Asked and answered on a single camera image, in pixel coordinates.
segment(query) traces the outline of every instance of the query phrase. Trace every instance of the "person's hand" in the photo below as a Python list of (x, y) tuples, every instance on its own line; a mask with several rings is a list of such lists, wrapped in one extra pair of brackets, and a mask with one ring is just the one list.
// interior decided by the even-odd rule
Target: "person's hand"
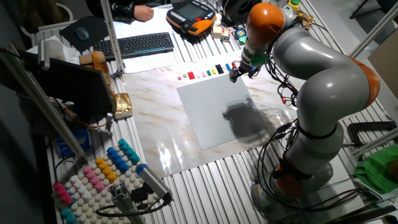
[(136, 6), (134, 8), (134, 17), (140, 21), (148, 21), (154, 16), (154, 10), (148, 6)]

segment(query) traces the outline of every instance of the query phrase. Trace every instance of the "pink lego brick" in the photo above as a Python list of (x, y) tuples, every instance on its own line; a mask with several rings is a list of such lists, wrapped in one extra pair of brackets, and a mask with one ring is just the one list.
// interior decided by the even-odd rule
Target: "pink lego brick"
[(104, 184), (99, 180), (99, 178), (95, 175), (95, 173), (90, 169), (90, 167), (86, 166), (83, 169), (83, 173), (86, 175), (88, 181), (93, 185), (93, 187), (100, 193), (105, 189)]
[(69, 206), (71, 203), (73, 203), (72, 197), (68, 194), (67, 190), (60, 182), (54, 183), (52, 187), (65, 205)]

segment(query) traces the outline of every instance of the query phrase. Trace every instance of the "person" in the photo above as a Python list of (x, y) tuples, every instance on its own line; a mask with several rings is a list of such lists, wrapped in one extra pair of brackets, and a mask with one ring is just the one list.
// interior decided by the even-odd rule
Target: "person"
[[(113, 19), (121, 22), (132, 22), (136, 19), (148, 21), (154, 16), (154, 10), (148, 6), (154, 7), (166, 3), (166, 0), (109, 0)], [(86, 0), (86, 4), (94, 16), (104, 17), (100, 0)]]

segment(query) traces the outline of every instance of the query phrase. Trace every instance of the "orange controller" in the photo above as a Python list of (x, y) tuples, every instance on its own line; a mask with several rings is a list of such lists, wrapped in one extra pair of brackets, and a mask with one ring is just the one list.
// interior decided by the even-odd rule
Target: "orange controller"
[(214, 22), (216, 14), (209, 7), (197, 1), (185, 1), (167, 12), (166, 19), (184, 33), (199, 35)]

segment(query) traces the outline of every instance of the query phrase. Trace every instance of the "black keyboard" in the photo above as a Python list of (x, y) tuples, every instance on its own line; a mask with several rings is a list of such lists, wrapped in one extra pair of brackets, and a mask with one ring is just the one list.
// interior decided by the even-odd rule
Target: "black keyboard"
[[(173, 51), (173, 42), (168, 32), (147, 34), (118, 39), (120, 53), (123, 59), (166, 53)], [(110, 40), (95, 43), (94, 50), (104, 52), (107, 61), (114, 60)]]

